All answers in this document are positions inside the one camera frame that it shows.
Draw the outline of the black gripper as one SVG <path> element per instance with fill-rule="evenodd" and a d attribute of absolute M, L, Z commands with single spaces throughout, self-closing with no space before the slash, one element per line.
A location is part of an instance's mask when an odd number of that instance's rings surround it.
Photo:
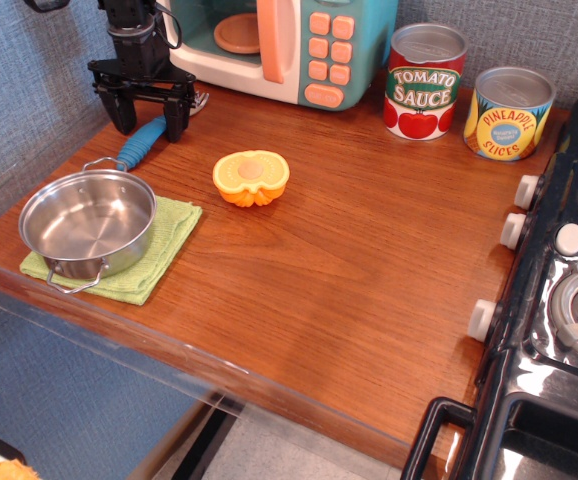
<path fill-rule="evenodd" d="M 136 126 L 133 102 L 164 104 L 167 138 L 180 140 L 195 102 L 195 76 L 173 66 L 170 46 L 159 29 L 110 28 L 115 57 L 92 60 L 93 87 L 116 129 L 129 134 Z"/>

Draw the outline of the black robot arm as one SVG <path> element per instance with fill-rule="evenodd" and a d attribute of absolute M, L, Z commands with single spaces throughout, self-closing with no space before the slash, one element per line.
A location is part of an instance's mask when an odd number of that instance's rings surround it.
<path fill-rule="evenodd" d="M 168 41 L 165 19 L 173 14 L 156 1 L 100 1 L 116 57 L 94 60 L 88 69 L 93 88 L 117 130 L 130 133 L 137 124 L 136 100 L 163 106 L 166 133 L 180 139 L 189 124 L 196 77 L 170 60 L 181 46 Z"/>

